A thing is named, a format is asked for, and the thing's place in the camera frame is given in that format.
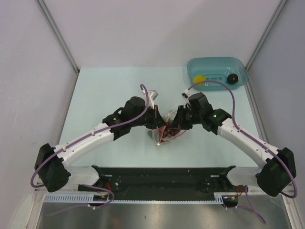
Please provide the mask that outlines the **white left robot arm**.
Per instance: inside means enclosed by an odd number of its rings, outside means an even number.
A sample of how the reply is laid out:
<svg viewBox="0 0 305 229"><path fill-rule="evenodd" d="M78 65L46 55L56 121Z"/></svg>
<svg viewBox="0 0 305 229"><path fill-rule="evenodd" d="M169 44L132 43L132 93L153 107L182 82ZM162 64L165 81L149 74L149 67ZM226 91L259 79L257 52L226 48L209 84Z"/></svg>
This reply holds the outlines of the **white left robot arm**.
<svg viewBox="0 0 305 229"><path fill-rule="evenodd" d="M72 164L92 150L130 133L133 127L144 126L154 130L165 126L154 103L156 97L155 90L147 92L144 98L132 97L124 107L118 108L82 136L54 147L50 144L41 146L34 176L38 176L42 184L32 183L32 187L45 187L50 193L66 185L89 185L96 191L103 189L105 178L99 175L96 166L74 167Z"/></svg>

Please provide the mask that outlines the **clear zip top bag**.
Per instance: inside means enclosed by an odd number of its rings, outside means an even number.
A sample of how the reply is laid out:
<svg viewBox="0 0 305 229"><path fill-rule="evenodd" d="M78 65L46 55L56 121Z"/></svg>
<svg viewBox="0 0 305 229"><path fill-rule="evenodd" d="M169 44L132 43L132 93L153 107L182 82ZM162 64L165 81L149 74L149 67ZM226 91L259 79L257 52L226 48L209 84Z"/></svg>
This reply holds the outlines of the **clear zip top bag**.
<svg viewBox="0 0 305 229"><path fill-rule="evenodd" d="M173 122L177 114L177 109L170 110L163 115L164 121L167 123L166 126L162 126L158 129L148 130L148 137L153 140L157 146L164 145L172 142L173 140L181 137L187 130L182 129L170 129L169 126Z"/></svg>

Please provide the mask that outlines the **dark brown fake fruit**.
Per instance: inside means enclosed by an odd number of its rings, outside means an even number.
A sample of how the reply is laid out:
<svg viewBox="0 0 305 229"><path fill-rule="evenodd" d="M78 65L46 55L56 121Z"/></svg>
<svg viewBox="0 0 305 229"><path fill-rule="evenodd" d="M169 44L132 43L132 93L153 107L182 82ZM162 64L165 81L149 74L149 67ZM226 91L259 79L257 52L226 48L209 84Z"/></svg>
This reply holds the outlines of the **dark brown fake fruit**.
<svg viewBox="0 0 305 229"><path fill-rule="evenodd" d="M235 73L232 73L232 74L228 75L228 77L227 77L227 83L228 83L229 85L237 84L238 81L239 81L239 77L238 77L238 75L235 74Z"/></svg>

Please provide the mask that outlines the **yellow fake lemon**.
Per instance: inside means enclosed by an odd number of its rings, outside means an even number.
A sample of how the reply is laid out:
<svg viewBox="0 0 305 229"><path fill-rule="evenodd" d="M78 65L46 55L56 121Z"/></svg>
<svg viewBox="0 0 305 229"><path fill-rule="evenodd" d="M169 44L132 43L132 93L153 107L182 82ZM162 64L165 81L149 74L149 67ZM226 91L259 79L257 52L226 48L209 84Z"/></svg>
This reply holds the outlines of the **yellow fake lemon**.
<svg viewBox="0 0 305 229"><path fill-rule="evenodd" d="M193 83L198 86L202 86L204 84L204 81L206 81L206 77L202 75L198 75L193 78Z"/></svg>

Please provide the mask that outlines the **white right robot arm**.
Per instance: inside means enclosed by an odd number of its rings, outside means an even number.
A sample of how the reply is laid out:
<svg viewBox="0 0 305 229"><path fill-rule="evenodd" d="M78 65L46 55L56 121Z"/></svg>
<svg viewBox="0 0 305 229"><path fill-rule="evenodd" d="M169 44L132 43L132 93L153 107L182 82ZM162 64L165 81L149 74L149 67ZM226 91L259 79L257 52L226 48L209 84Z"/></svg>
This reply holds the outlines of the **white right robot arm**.
<svg viewBox="0 0 305 229"><path fill-rule="evenodd" d="M171 129L189 130L201 125L207 132L234 144L260 168L254 174L254 184L269 196L276 197L294 181L296 167L290 149L279 149L253 136L238 125L232 114L223 109L214 110L203 93L182 96L186 103L178 106Z"/></svg>

